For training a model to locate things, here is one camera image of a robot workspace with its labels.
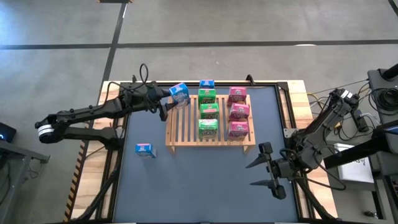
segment blue juice box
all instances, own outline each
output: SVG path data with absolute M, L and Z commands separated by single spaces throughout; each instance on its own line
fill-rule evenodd
M 214 80 L 200 80 L 199 88 L 214 88 Z
M 154 149 L 152 144 L 136 144 L 136 153 L 143 158 L 156 158 L 156 149 Z
M 169 92 L 174 103 L 178 103 L 176 108 L 182 108 L 190 104 L 191 99 L 189 97 L 188 87 L 185 83 L 179 83 L 172 88 L 169 88 Z

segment snack box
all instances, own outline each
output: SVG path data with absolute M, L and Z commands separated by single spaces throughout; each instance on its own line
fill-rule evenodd
M 200 119 L 218 119 L 219 113 L 218 103 L 200 105 Z
M 250 106 L 233 103 L 229 111 L 229 121 L 248 121 Z
M 232 121 L 229 123 L 228 139 L 235 141 L 243 141 L 249 133 L 249 125 L 247 122 Z
M 136 154 L 143 158 L 156 158 L 156 150 L 149 143 L 136 144 Z
M 172 88 L 169 88 L 169 93 L 173 98 L 173 102 L 178 103 L 175 106 L 176 108 L 182 108 L 184 106 L 187 106 L 191 102 L 188 87 L 185 83 L 179 83 Z
M 232 86 L 229 88 L 227 106 L 231 106 L 233 103 L 246 104 L 246 87 Z
M 215 89 L 199 89 L 198 90 L 198 106 L 204 103 L 216 103 Z
M 200 139 L 213 139 L 217 137 L 217 119 L 199 119 L 198 134 Z
M 214 89 L 214 80 L 200 80 L 199 88 Z

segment pink box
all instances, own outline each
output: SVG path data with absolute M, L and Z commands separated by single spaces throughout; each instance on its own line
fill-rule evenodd
M 229 123 L 228 139 L 243 141 L 249 133 L 249 125 L 247 122 L 232 121 Z
M 229 121 L 248 121 L 250 106 L 233 103 L 229 111 Z
M 246 104 L 246 87 L 230 87 L 227 106 L 232 103 Z

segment gray floor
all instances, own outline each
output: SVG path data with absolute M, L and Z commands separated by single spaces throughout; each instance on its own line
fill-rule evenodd
M 119 9 L 95 0 L 0 0 L 0 45 L 107 44 Z M 369 39 L 398 39 L 398 17 L 387 0 L 135 0 L 119 42 Z M 79 143 L 41 144 L 34 122 L 94 104 L 108 52 L 0 50 L 0 94 L 6 96 L 0 121 L 17 128 L 16 144 L 51 154 L 46 166 L 32 165 L 40 175 L 24 185 L 13 223 L 62 220 Z M 397 58 L 398 45 L 119 49 L 110 80 L 130 80 L 145 62 L 150 80 L 231 80 L 250 73 L 258 80 L 301 79 L 316 92 L 364 80 L 368 70 L 390 67 Z M 361 109 L 374 113 L 365 101 Z M 378 222 L 361 215 L 372 210 L 369 192 L 333 195 L 340 218 Z

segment green juice box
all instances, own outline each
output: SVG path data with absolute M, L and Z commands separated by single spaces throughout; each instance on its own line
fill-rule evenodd
M 216 103 L 215 89 L 199 89 L 198 91 L 198 106 L 204 103 Z
M 200 105 L 200 119 L 218 119 L 219 113 L 218 103 Z
M 200 139 L 213 139 L 217 137 L 217 119 L 199 119 L 198 133 Z

